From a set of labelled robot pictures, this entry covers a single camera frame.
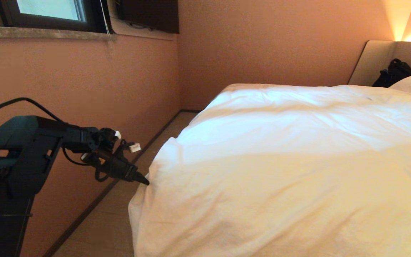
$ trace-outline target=television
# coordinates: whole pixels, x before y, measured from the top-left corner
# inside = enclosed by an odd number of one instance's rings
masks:
[[[180,33],[177,0],[116,0],[120,20],[169,33]]]

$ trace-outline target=baseboard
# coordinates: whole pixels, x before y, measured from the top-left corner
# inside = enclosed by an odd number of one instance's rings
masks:
[[[147,145],[139,151],[137,156],[132,159],[131,163],[135,163],[144,153],[147,151],[147,149],[155,142],[155,140],[163,133],[164,130],[176,119],[179,113],[181,112],[199,112],[199,111],[192,111],[192,110],[180,110],[172,117],[172,119],[169,120],[164,127],[161,128],[161,130],[156,133],[156,135],[147,143]],[[64,244],[64,242],[67,240],[67,238],[70,237],[70,235],[75,231],[75,229],[80,226],[80,224],[86,219],[86,217],[91,213],[91,211],[98,206],[98,204],[101,202],[101,200],[104,199],[104,197],[112,190],[112,188],[117,184],[119,179],[114,179],[99,195],[96,197],[95,200],[93,200],[92,203],[85,209],[85,211],[80,214],[80,216],[67,228],[66,231],[54,242],[54,244],[47,250],[47,252],[44,254],[44,257],[52,257],[56,251]]]

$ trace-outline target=window frame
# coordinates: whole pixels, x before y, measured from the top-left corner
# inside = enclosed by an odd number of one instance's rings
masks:
[[[86,21],[76,21],[50,16],[21,13],[16,0],[0,0],[1,19],[5,26],[88,31],[106,33],[105,20],[109,20],[107,1],[83,0]]]

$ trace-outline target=window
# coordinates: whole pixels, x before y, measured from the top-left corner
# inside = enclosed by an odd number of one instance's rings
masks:
[[[100,33],[108,19],[105,0],[0,0],[0,13],[6,26]]]

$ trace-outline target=floor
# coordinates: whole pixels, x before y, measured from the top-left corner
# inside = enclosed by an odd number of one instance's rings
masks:
[[[197,114],[181,112],[139,158],[142,174],[171,137],[177,137]],[[55,253],[54,257],[133,257],[128,204],[139,183],[118,182]]]

